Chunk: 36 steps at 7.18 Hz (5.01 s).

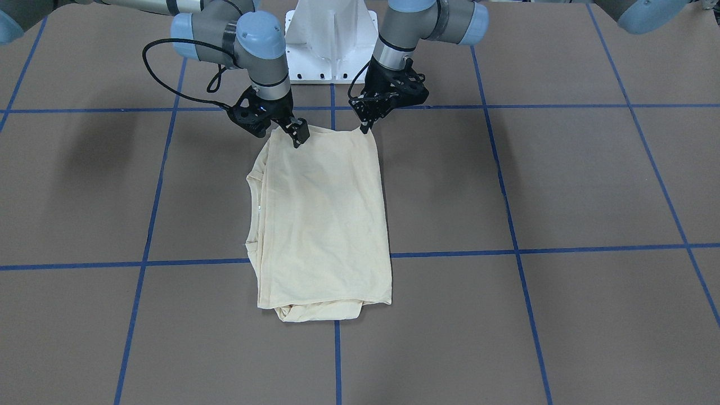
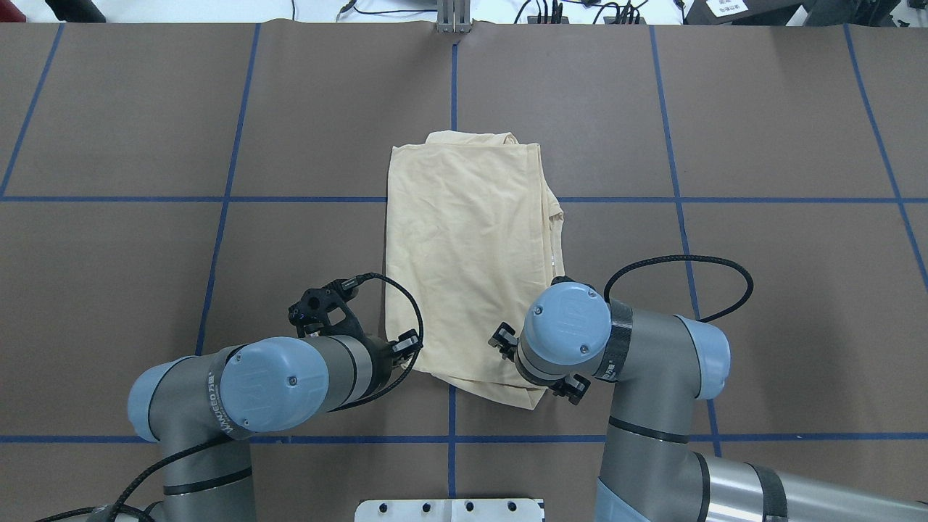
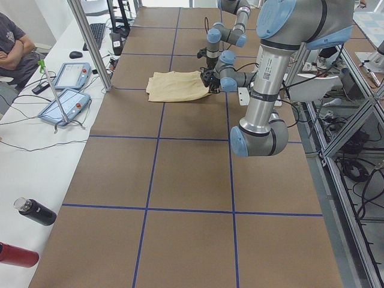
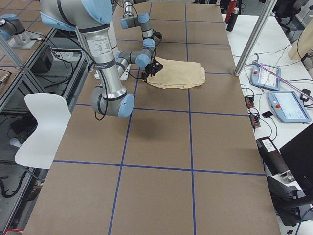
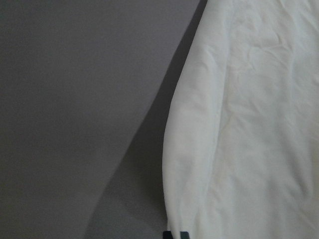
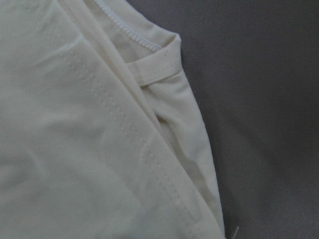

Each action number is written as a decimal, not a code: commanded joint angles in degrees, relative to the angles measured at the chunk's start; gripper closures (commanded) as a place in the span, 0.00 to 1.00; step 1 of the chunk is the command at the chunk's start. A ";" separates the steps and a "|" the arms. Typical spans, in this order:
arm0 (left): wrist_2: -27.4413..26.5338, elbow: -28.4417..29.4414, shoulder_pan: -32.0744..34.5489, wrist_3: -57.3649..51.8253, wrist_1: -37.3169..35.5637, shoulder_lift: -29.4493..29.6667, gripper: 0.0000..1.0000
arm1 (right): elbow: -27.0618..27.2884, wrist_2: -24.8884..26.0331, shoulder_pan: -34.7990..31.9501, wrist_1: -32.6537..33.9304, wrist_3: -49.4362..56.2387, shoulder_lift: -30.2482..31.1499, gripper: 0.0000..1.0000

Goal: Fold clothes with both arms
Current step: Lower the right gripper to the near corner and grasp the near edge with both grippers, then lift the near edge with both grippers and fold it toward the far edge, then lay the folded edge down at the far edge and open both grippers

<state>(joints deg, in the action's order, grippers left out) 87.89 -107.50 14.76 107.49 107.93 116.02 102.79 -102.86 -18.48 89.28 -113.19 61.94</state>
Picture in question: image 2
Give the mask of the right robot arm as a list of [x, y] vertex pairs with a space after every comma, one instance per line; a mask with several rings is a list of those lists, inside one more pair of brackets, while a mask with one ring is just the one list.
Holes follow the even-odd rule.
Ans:
[[692, 412], [732, 366], [725, 333], [690, 318], [635, 310], [567, 278], [530, 304], [520, 330], [488, 340], [530, 384], [577, 404], [596, 378], [613, 384], [597, 521], [924, 521], [898, 501], [690, 450]]

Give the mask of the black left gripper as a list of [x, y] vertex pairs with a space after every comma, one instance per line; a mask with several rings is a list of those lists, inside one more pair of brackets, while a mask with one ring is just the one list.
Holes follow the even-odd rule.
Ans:
[[420, 333], [410, 329], [400, 334], [391, 344], [381, 338], [365, 335], [362, 346], [367, 354], [362, 357], [363, 396], [372, 396], [385, 389], [394, 371], [394, 359], [411, 359], [423, 347]]

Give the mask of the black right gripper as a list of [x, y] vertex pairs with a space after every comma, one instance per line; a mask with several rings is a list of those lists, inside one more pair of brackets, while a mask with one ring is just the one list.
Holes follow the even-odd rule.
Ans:
[[536, 364], [536, 357], [529, 356], [526, 346], [519, 346], [519, 337], [508, 323], [498, 325], [490, 337], [489, 346], [496, 348], [502, 359], [513, 360], [517, 371], [532, 386], [549, 387], [555, 397], [563, 397], [571, 405], [578, 405], [590, 389], [590, 380], [580, 374], [567, 376], [561, 367], [551, 370]]

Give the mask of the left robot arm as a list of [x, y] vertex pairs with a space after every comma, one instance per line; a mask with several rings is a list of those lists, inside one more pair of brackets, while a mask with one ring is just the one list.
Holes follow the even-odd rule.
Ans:
[[90, 521], [128, 513], [128, 497], [165, 473], [156, 521], [254, 521], [249, 439], [372, 401], [392, 371], [421, 349], [421, 335], [396, 341], [331, 334], [279, 336], [154, 366], [130, 388], [127, 417], [162, 453]]

